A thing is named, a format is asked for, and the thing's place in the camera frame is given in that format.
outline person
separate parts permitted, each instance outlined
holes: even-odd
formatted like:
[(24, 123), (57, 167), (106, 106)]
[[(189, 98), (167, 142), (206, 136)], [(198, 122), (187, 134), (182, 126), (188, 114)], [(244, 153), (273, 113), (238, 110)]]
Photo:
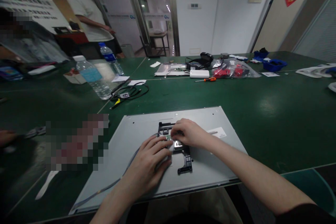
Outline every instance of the person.
[(124, 54), (112, 36), (115, 32), (105, 24), (103, 14), (94, 0), (68, 0), (76, 17), (81, 22), (84, 33), (89, 43), (100, 55), (99, 42), (104, 42), (118, 58), (124, 58)]
[[(195, 122), (188, 119), (177, 121), (171, 130), (171, 136), (174, 140), (205, 149), (217, 156), (274, 213), (277, 223), (336, 223), (331, 215), (319, 208), (314, 201), (285, 178), (210, 135)], [(171, 155), (165, 147), (173, 144), (173, 141), (162, 141), (164, 139), (165, 137), (153, 136), (143, 142), (129, 169), (105, 197), (91, 223), (118, 223), (128, 207), (158, 185), (171, 162), (168, 159), (156, 169), (156, 165), (163, 158)], [(204, 220), (208, 219), (200, 216), (192, 219), (189, 216), (186, 221), (218, 223)], [(181, 221), (181, 218), (173, 218), (168, 223)]]
[(69, 60), (54, 35), (26, 14), (0, 8), (0, 44), (17, 55), (22, 62)]

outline water bottle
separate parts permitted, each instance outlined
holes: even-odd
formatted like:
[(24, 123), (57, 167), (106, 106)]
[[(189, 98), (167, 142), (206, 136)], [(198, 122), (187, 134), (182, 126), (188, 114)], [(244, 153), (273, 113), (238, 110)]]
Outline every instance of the water bottle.
[(109, 62), (113, 72), (116, 76), (124, 76), (124, 71), (119, 65), (117, 58), (114, 56), (112, 50), (108, 48), (105, 43), (99, 43), (100, 53), (104, 56), (107, 62)]
[(90, 62), (86, 61), (85, 57), (75, 56), (74, 60), (77, 62), (76, 68), (83, 78), (91, 85), (93, 90), (102, 100), (107, 100), (111, 97), (112, 90), (103, 81), (102, 75), (98, 69)]

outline wall switch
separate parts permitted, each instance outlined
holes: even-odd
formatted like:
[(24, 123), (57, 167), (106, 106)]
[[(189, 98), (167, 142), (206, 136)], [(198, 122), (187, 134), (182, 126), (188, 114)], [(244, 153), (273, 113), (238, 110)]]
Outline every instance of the wall switch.
[(198, 3), (188, 4), (188, 9), (202, 9), (202, 6)]

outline green workbench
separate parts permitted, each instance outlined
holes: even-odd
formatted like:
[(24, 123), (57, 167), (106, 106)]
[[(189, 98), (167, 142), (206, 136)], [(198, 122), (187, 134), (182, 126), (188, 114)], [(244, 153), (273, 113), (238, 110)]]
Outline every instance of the green workbench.
[[(132, 79), (146, 79), (150, 90), (115, 110), (110, 110), (112, 103), (100, 100), (88, 84), (73, 85), (62, 76), (74, 66), (70, 62), (33, 80), (2, 83), (0, 96), (9, 101), (0, 105), (0, 128), (24, 134), (46, 121), (77, 128), (89, 113), (108, 113), (111, 126), (104, 141), (109, 142), (127, 114), (222, 106), (248, 154), (276, 172), (336, 163), (336, 93), (327, 88), (335, 80), (295, 73), (325, 62), (289, 52), (272, 52), (269, 58), (288, 63), (279, 72), (280, 77), (219, 79), (210, 83), (194, 82), (189, 77), (154, 77), (158, 67), (149, 67), (156, 61), (184, 63), (185, 57), (122, 59), (125, 74)], [(249, 65), (257, 72), (266, 72), (262, 64)], [(38, 136), (20, 142), (16, 152), (0, 158), (5, 215), (10, 211), (7, 218), (12, 222), (67, 215), (91, 174), (91, 170), (63, 171), (53, 179), (45, 195), (35, 201), (48, 175), (44, 164), (46, 139)]]

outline bottle cap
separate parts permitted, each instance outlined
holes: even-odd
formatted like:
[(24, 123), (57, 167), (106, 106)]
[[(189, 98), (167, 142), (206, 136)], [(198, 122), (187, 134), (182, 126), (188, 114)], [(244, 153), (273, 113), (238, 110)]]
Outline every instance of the bottle cap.
[(73, 59), (77, 62), (86, 60), (86, 58), (83, 55), (74, 56)]

